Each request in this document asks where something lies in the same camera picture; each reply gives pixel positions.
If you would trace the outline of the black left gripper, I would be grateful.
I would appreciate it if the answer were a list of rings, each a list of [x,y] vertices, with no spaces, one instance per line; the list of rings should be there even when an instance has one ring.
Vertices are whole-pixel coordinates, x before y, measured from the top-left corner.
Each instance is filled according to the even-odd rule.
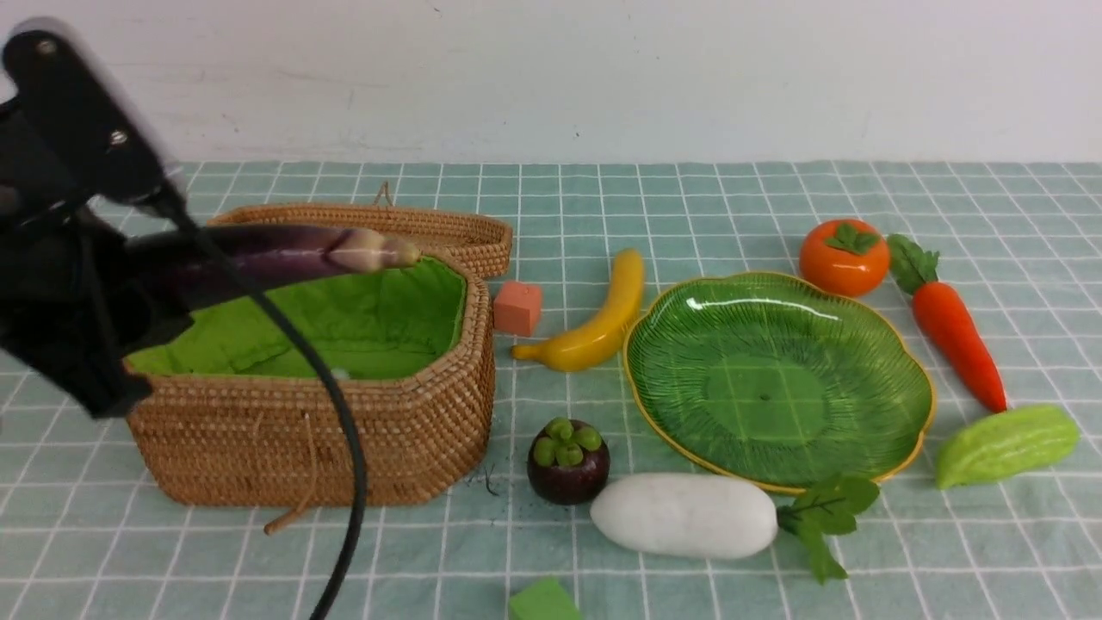
[[[88,208],[17,104],[3,105],[3,350],[93,418],[122,418],[152,393],[126,369],[207,306],[185,232],[127,239]]]

